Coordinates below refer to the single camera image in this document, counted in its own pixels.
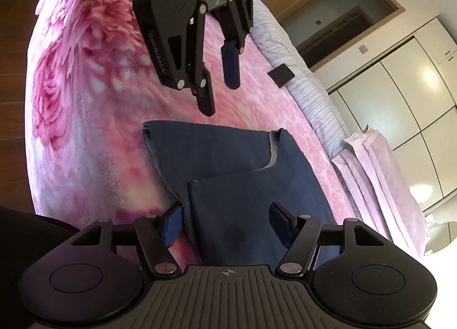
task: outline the bed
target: bed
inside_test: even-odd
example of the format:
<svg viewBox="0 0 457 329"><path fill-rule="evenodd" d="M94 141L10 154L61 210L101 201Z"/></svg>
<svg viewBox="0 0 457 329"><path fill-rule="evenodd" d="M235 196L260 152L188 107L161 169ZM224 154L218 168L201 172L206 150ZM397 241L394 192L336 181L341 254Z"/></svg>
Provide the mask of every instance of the bed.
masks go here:
<svg viewBox="0 0 457 329"><path fill-rule="evenodd" d="M161 86L132 0L40 0L27 57L27 170L37 214L83 228L102 217L131 222L162 214L174 198L143 142L142 123L174 120L251 130L287 129L310 162L337 223L356 214L330 159L347 128L268 9L254 0L254 33L240 57L241 88L223 81L223 35L206 18L204 62L216 114L189 90ZM286 63L296 77L279 89L267 72ZM197 263L187 238L172 247Z"/></svg>

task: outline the white wardrobe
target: white wardrobe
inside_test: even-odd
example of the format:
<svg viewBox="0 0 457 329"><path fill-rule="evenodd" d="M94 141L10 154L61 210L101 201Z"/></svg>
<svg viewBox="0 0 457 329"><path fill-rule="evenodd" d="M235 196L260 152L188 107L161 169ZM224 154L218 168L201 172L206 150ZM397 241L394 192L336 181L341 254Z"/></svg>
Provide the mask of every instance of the white wardrobe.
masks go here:
<svg viewBox="0 0 457 329"><path fill-rule="evenodd" d="M457 44L438 19L330 97L352 132L385 135L422 210L457 189Z"/></svg>

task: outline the pink blanket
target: pink blanket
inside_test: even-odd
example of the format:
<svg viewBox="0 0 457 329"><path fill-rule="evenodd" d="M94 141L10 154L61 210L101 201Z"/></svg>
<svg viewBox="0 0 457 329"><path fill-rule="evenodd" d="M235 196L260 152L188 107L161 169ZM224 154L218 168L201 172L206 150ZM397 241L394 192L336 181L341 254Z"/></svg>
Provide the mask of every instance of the pink blanket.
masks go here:
<svg viewBox="0 0 457 329"><path fill-rule="evenodd" d="M79 228L162 214L174 201L157 174L142 123L176 120L271 131L284 127L310 161L338 223L353 216L315 133L248 36L241 88L223 81L219 24L207 16L204 61L216 114L190 90L163 87L132 11L132 0L40 0L27 65L26 151L35 210ZM185 236L172 248L181 265L196 257Z"/></svg>

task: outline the crosshair logo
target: crosshair logo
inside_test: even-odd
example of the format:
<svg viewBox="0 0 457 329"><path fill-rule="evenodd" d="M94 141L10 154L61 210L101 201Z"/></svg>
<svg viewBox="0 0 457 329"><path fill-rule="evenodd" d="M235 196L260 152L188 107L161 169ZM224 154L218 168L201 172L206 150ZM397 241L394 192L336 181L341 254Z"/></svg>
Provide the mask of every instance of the crosshair logo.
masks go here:
<svg viewBox="0 0 457 329"><path fill-rule="evenodd" d="M233 274L236 274L235 271L231 270L231 269L226 269L224 271L222 271L222 273L225 275L225 276L232 276Z"/></svg>

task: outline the silver screw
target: silver screw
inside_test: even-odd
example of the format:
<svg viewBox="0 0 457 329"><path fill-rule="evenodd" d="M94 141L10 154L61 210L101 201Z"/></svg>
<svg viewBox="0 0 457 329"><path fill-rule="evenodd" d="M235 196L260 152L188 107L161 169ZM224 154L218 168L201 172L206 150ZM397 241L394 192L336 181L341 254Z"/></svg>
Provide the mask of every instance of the silver screw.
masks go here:
<svg viewBox="0 0 457 329"><path fill-rule="evenodd" d="M279 269L284 272L285 274L298 274L299 272L302 271L303 267L299 265L298 263L293 263L293 262L287 262L281 264Z"/></svg>
<svg viewBox="0 0 457 329"><path fill-rule="evenodd" d="M206 13L206 4L202 4L198 11L200 12L201 15L204 15Z"/></svg>
<svg viewBox="0 0 457 329"><path fill-rule="evenodd" d="M177 270L177 267L174 263L164 262L156 264L154 270L156 270L159 274L172 274Z"/></svg>

